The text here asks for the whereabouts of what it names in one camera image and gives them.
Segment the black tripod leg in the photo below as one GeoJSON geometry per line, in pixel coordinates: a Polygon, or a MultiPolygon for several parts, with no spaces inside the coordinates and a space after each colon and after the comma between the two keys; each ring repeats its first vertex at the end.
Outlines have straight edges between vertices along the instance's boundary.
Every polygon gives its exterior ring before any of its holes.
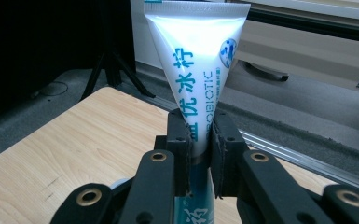
{"type": "Polygon", "coordinates": [[[103,64],[104,64],[104,53],[101,55],[101,57],[97,61],[97,64],[92,69],[89,81],[87,82],[86,89],[84,90],[80,101],[84,100],[85,98],[87,98],[92,94],[92,91],[94,90],[95,87],[95,83],[97,82],[98,76],[101,73],[101,68],[103,64]]]}
{"type": "Polygon", "coordinates": [[[104,67],[105,67],[107,84],[114,88],[117,85],[120,85],[122,81],[121,81],[119,65],[115,61],[115,56],[109,51],[107,51],[105,55],[104,67]]]}
{"type": "Polygon", "coordinates": [[[127,63],[121,58],[121,56],[117,52],[113,52],[113,55],[114,55],[117,63],[120,65],[120,67],[127,74],[127,76],[129,77],[129,79],[131,80],[133,85],[136,87],[136,89],[138,89],[138,91],[142,95],[146,95],[148,97],[155,98],[156,95],[147,90],[147,88],[144,86],[144,84],[139,80],[139,78],[135,75],[135,73],[127,65],[127,63]]]}

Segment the light wood surface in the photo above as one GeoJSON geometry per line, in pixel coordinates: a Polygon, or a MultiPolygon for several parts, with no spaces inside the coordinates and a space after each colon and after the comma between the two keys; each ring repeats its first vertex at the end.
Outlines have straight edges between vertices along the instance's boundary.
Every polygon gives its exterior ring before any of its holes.
{"type": "MultiPolygon", "coordinates": [[[[0,223],[49,223],[74,189],[133,177],[167,112],[103,88],[0,154],[0,223]]],[[[332,183],[284,162],[315,192],[332,183]]],[[[233,198],[216,200],[215,223],[241,223],[233,198]]]]}

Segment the metal bolt hole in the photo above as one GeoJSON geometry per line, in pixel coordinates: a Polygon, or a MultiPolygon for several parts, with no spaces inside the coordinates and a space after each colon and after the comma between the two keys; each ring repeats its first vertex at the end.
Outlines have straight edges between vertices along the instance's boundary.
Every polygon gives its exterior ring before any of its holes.
{"type": "Polygon", "coordinates": [[[77,195],[76,202],[80,206],[90,206],[100,201],[102,196],[99,189],[85,189],[77,195]]]}
{"type": "Polygon", "coordinates": [[[263,153],[255,152],[251,155],[254,161],[268,161],[269,157],[264,155],[263,153]]]}
{"type": "Polygon", "coordinates": [[[336,194],[337,197],[343,202],[354,207],[359,207],[359,194],[346,189],[338,190],[336,194]]]}
{"type": "Polygon", "coordinates": [[[167,155],[164,153],[155,153],[151,156],[152,161],[165,161],[167,159],[167,155]]]}

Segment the white tube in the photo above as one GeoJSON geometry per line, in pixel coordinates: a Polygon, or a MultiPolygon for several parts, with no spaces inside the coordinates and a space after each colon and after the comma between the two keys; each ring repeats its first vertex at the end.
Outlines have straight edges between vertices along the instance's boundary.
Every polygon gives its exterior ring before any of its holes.
{"type": "Polygon", "coordinates": [[[249,4],[145,3],[145,16],[176,103],[202,156],[249,4]]]}

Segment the gray floor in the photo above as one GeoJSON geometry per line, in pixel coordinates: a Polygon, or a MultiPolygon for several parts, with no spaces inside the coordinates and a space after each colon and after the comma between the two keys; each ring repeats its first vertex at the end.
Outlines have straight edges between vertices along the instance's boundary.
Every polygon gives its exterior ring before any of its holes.
{"type": "MultiPolygon", "coordinates": [[[[150,91],[173,101],[160,70],[140,63],[137,67],[150,91]]],[[[75,105],[90,72],[65,72],[34,99],[1,115],[0,152],[75,105]]],[[[95,90],[105,85],[101,74],[95,90]]],[[[228,76],[219,108],[232,115],[241,130],[359,175],[357,91],[299,76],[290,76],[286,82],[271,80],[237,63],[228,76]]]]}

